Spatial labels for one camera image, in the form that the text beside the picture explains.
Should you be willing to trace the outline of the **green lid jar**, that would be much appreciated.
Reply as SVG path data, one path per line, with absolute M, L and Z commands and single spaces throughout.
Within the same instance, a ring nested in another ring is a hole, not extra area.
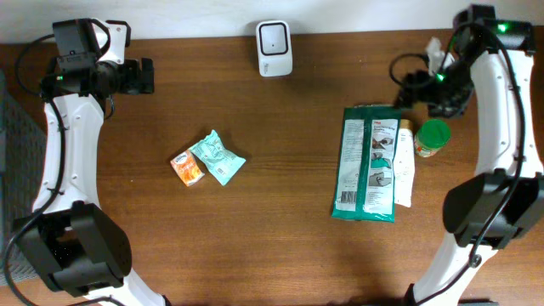
M 415 153 L 421 157 L 434 156 L 451 139 L 451 130 L 446 122 L 432 119 L 424 122 L 414 137 Z

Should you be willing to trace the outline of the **white tube with tan cap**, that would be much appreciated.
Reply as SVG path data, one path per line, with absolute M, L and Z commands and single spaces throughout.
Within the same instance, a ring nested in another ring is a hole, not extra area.
M 407 119 L 401 119 L 394 157 L 394 203 L 403 207 L 412 205 L 414 155 L 412 123 Z

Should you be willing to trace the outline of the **orange tissue pack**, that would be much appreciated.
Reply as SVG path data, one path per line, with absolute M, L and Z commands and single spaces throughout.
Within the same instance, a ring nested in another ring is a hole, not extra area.
M 205 176 L 205 173 L 198 167 L 196 159 L 190 150 L 185 150 L 175 156 L 170 161 L 170 164 L 173 171 L 186 186 L 196 184 Z

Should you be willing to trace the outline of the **mint green small packet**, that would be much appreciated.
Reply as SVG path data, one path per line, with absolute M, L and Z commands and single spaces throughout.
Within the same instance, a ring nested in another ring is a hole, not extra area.
M 246 163 L 246 159 L 227 150 L 215 130 L 190 147 L 190 152 L 204 163 L 208 172 L 225 186 Z

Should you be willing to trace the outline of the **green white package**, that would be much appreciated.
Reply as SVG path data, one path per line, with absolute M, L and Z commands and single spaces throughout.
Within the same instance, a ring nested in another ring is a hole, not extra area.
M 400 111 L 384 105 L 346 108 L 331 216 L 394 221 L 394 158 Z

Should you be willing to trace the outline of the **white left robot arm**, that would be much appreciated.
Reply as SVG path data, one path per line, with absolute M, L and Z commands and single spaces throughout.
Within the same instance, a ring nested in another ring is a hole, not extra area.
M 40 81 L 47 119 L 42 182 L 31 214 L 14 222 L 18 248 L 52 292 L 79 304 L 167 306 L 133 269 L 127 234 L 100 207 L 100 129 L 116 94 L 152 94 L 149 58 L 127 59 L 130 25 L 95 18 L 52 25 L 58 55 Z

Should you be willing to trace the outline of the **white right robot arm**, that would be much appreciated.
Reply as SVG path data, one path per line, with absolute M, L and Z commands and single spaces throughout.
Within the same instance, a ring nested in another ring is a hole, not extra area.
M 479 269 L 543 214 L 530 105 L 532 25 L 463 12 L 448 47 L 457 59 L 406 75 L 394 104 L 423 102 L 430 116 L 452 118 L 475 97 L 478 160 L 474 176 L 445 198 L 445 237 L 424 276 L 409 286 L 407 305 L 458 304 Z

